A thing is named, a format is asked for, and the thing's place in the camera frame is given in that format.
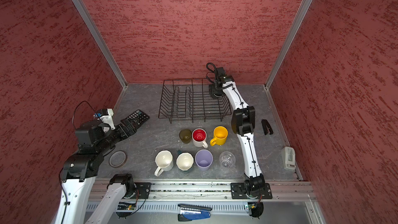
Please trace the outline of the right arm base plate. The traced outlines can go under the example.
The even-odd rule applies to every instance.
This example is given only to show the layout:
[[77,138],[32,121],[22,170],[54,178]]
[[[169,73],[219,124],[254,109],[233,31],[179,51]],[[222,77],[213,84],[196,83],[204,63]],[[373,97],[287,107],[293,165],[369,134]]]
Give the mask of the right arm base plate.
[[265,186],[260,190],[252,193],[248,193],[244,183],[231,183],[231,196],[232,199],[265,199],[270,200],[273,198],[271,186],[269,183],[265,183]]

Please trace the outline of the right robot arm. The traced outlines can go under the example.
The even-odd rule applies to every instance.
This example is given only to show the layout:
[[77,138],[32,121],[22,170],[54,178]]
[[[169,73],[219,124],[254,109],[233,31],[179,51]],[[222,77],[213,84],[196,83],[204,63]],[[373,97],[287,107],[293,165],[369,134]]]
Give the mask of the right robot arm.
[[261,191],[265,188],[265,180],[258,158],[254,142],[254,129],[256,111],[253,106],[247,104],[239,93],[236,83],[232,76],[224,72],[214,72],[215,78],[209,80],[209,91],[215,97],[226,96],[233,107],[231,128],[241,145],[244,158],[245,172],[245,191],[250,198],[261,196]]

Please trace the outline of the white cup teal outside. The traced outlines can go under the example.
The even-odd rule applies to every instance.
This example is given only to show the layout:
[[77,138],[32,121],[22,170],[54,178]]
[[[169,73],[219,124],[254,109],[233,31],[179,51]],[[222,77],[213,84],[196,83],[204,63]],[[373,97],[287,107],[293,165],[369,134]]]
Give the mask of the white cup teal outside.
[[178,168],[185,173],[190,172],[194,164],[193,156],[190,153],[182,152],[181,150],[177,151],[177,153],[178,157],[176,164]]

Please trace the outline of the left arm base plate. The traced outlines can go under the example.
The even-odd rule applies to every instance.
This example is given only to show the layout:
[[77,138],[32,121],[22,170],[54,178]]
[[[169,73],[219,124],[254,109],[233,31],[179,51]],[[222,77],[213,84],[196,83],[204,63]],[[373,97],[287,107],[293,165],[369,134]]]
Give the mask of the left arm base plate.
[[152,183],[140,182],[126,185],[124,199],[148,199]]

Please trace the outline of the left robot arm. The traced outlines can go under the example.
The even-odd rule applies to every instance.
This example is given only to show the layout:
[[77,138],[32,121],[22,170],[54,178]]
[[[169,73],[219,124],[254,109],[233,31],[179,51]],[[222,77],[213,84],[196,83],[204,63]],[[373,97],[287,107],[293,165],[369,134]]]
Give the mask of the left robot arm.
[[[91,189],[98,175],[99,166],[108,151],[120,141],[136,133],[128,120],[114,129],[107,123],[91,120],[76,129],[78,151],[64,163],[60,172],[61,199],[55,222],[57,224],[83,224]],[[117,174],[109,183],[107,192],[89,224],[106,224],[123,198],[138,198],[138,190],[131,174]]]

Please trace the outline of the tall white faceted mug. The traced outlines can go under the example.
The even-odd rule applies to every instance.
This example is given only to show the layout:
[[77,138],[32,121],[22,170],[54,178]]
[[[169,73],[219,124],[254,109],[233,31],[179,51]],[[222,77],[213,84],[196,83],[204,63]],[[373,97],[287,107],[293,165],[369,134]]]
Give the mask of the tall white faceted mug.
[[160,176],[163,172],[170,171],[173,166],[173,155],[168,150],[163,150],[159,152],[155,158],[155,163],[157,165],[157,169],[154,173],[156,177]]

